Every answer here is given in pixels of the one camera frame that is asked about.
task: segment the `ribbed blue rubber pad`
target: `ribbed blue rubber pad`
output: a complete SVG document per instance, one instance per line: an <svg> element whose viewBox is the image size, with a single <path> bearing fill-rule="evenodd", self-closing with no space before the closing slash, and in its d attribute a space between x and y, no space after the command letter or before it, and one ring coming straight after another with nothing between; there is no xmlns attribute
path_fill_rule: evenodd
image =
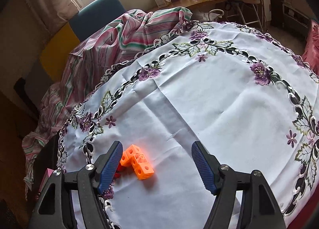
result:
<svg viewBox="0 0 319 229"><path fill-rule="evenodd" d="M102 195L104 190L107 190L110 187L116 169L120 163L120 160L123 155L123 145L119 143L114 149L112 155L110 156L108 162L105 164L101 176L100 184L98 186L98 191Z"/></svg>
<svg viewBox="0 0 319 229"><path fill-rule="evenodd" d="M204 186L207 190L209 190L212 194L215 194L217 188L214 182L214 173L206 162L202 152L196 145L193 143L192 145L192 157L196 164L197 170L199 172L200 177L204 183Z"/></svg>

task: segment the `yellow panel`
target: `yellow panel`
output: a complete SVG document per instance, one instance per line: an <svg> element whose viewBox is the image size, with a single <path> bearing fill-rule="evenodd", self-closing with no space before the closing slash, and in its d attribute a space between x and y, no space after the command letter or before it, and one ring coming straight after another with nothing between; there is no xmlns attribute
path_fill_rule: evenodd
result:
<svg viewBox="0 0 319 229"><path fill-rule="evenodd" d="M42 51L41 64L54 82L61 81L68 55L79 43L79 39L67 23Z"/></svg>

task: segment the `striped fabric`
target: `striped fabric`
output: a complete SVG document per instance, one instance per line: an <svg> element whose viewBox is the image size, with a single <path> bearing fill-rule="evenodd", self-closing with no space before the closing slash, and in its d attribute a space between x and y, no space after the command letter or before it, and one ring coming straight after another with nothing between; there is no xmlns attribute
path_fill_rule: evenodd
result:
<svg viewBox="0 0 319 229"><path fill-rule="evenodd" d="M26 155L26 193L33 184L33 163L46 143L59 131L75 105L83 102L113 64L131 60L154 40L190 20L183 7L144 13L131 10L78 45L68 57L61 82L44 95L35 132L22 141Z"/></svg>

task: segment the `metal bolt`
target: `metal bolt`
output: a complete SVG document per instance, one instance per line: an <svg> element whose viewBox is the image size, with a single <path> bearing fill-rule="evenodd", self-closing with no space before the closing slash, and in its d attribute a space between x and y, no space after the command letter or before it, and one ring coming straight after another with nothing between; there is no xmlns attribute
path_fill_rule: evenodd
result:
<svg viewBox="0 0 319 229"><path fill-rule="evenodd" d="M222 164L222 165L221 165L221 169L222 169L223 171L228 171L228 170L229 170L229 166L228 166L227 164Z"/></svg>
<svg viewBox="0 0 319 229"><path fill-rule="evenodd" d="M257 176L257 177L260 177L261 176L261 172L258 171L258 170L254 170L253 171L253 175Z"/></svg>
<svg viewBox="0 0 319 229"><path fill-rule="evenodd" d="M53 172L53 175L54 176L59 176L61 174L61 170L55 170L54 172Z"/></svg>
<svg viewBox="0 0 319 229"><path fill-rule="evenodd" d="M87 166L85 166L85 169L90 171L94 169L94 165L93 164L88 164Z"/></svg>

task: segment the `orange block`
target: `orange block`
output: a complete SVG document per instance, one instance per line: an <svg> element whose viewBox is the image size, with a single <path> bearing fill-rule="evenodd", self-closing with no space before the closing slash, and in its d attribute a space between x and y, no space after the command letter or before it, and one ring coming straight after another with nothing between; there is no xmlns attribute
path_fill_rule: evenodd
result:
<svg viewBox="0 0 319 229"><path fill-rule="evenodd" d="M125 150L129 159L133 157L134 154L142 154L141 149L136 145L131 145L129 148Z"/></svg>
<svg viewBox="0 0 319 229"><path fill-rule="evenodd" d="M131 159L133 169L135 169L140 163L148 162L144 154L134 154Z"/></svg>
<svg viewBox="0 0 319 229"><path fill-rule="evenodd" d="M122 158L121 158L121 160L120 160L120 164L121 164L122 166L125 166L125 167L131 165L130 159L128 158L128 156L127 156L127 154L126 154L125 151L123 152Z"/></svg>
<svg viewBox="0 0 319 229"><path fill-rule="evenodd" d="M138 164L134 171L139 180L148 179L154 174L154 170L148 162Z"/></svg>

